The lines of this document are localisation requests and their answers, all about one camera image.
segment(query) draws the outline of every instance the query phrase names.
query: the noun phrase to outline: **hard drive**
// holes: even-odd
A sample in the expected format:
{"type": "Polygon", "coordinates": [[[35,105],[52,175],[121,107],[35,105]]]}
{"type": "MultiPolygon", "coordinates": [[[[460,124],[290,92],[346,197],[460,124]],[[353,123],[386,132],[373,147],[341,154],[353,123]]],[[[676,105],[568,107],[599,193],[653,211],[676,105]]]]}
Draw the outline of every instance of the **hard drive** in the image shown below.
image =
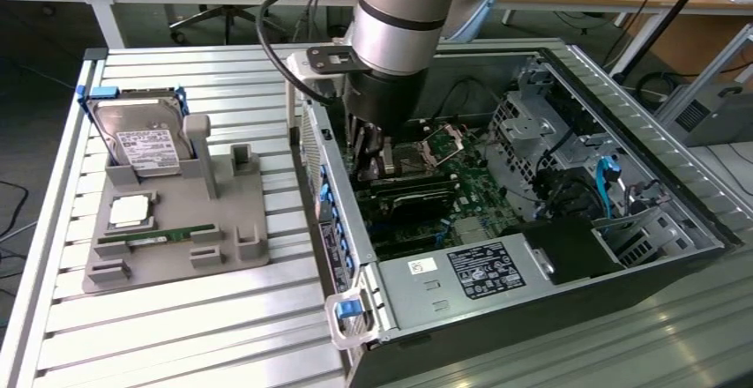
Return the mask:
{"type": "Polygon", "coordinates": [[[194,157],[183,134],[189,114],[183,90],[133,90],[99,87],[86,102],[115,166],[131,165],[142,176],[174,175],[179,160],[194,157]]]}

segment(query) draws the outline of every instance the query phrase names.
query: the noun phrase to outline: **aluminum extrusion table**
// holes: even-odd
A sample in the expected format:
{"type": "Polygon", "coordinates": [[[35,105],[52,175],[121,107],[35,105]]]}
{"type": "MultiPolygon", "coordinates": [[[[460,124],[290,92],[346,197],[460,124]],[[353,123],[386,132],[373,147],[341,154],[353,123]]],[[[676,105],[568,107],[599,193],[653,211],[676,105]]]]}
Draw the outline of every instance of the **aluminum extrusion table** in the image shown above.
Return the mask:
{"type": "MultiPolygon", "coordinates": [[[[526,42],[562,48],[556,40],[526,42]]],[[[279,48],[281,56],[291,49],[279,48]]],[[[213,118],[213,153],[251,142],[262,155],[273,264],[85,295],[106,152],[74,101],[0,352],[0,386],[341,387],[286,138],[283,78],[262,50],[111,50],[106,60],[85,62],[79,84],[185,86],[191,111],[213,118]]],[[[753,164],[736,166],[753,171],[753,164]]],[[[751,363],[753,254],[744,249],[637,307],[390,387],[712,386],[745,377],[751,363]]]]}

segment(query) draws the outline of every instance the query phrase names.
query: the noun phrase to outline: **black pole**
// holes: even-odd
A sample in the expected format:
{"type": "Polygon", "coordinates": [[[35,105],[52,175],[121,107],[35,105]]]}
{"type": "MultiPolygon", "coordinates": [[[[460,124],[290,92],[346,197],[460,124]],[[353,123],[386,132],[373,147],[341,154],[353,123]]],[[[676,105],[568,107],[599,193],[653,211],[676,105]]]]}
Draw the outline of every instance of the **black pole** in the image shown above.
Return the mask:
{"type": "Polygon", "coordinates": [[[623,82],[625,82],[625,79],[628,79],[628,75],[633,72],[633,69],[636,69],[639,62],[641,61],[647,53],[649,53],[652,46],[660,39],[660,36],[667,31],[669,24],[672,24],[672,21],[679,16],[683,9],[685,8],[685,4],[688,4],[688,1],[689,0],[679,0],[679,2],[675,3],[675,6],[672,6],[672,9],[669,9],[668,16],[665,16],[665,18],[659,23],[657,29],[653,31],[653,33],[649,36],[649,39],[640,47],[639,51],[636,52],[636,55],[628,62],[625,69],[623,70],[623,72],[615,74],[613,78],[619,82],[619,84],[623,84],[623,82]]]}

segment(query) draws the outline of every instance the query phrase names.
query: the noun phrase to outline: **warning label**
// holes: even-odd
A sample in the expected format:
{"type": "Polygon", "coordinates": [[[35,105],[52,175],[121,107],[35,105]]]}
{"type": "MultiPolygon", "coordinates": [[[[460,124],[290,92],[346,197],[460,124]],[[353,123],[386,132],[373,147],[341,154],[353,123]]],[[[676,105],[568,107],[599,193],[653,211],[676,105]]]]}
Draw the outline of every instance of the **warning label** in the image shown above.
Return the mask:
{"type": "Polygon", "coordinates": [[[118,132],[118,140],[135,170],[178,166],[178,152],[169,130],[118,132]]]}
{"type": "Polygon", "coordinates": [[[456,251],[448,258],[472,300],[526,286],[501,242],[456,251]]]}

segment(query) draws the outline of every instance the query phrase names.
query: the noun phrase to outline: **gray floor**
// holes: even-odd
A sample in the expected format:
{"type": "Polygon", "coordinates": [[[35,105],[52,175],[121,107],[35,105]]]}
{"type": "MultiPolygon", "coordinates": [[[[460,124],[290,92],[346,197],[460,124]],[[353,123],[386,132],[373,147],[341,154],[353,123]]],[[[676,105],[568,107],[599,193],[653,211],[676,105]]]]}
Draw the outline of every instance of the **gray floor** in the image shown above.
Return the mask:
{"type": "MultiPolygon", "coordinates": [[[[0,180],[24,185],[31,191],[16,228],[36,220],[42,208],[44,190],[52,170],[65,116],[70,106],[71,89],[19,68],[28,66],[73,85],[77,81],[85,50],[105,47],[95,15],[86,4],[56,4],[56,14],[46,16],[43,5],[30,2],[0,3],[0,180]]],[[[273,19],[291,29],[302,8],[273,9],[273,19]]],[[[190,16],[197,6],[177,6],[178,14],[190,16]]],[[[118,5],[118,18],[131,47],[170,47],[174,42],[166,25],[163,7],[150,4],[118,5]]],[[[561,37],[565,42],[581,46],[601,62],[609,46],[620,36],[613,25],[604,25],[583,34],[569,27],[552,12],[518,12],[512,26],[501,24],[502,11],[496,11],[481,30],[482,38],[561,37]]],[[[349,12],[329,11],[330,25],[348,24],[349,12]]],[[[604,19],[572,13],[562,16],[575,26],[599,26],[604,19]]],[[[325,28],[324,11],[320,27],[325,28]]],[[[185,31],[190,45],[223,43],[223,21],[202,23],[185,31]]],[[[253,24],[238,21],[233,30],[234,44],[257,42],[253,24]]],[[[664,70],[664,64],[648,57],[633,78],[647,71],[664,70]]],[[[0,231],[11,220],[20,190],[0,185],[0,231]]],[[[26,253],[34,231],[27,231],[4,243],[3,247],[26,253]]],[[[8,258],[0,266],[0,278],[23,270],[24,262],[8,258]]],[[[0,279],[0,288],[18,289],[20,278],[0,279]]],[[[14,298],[0,294],[0,326],[11,315],[14,298]]]]}

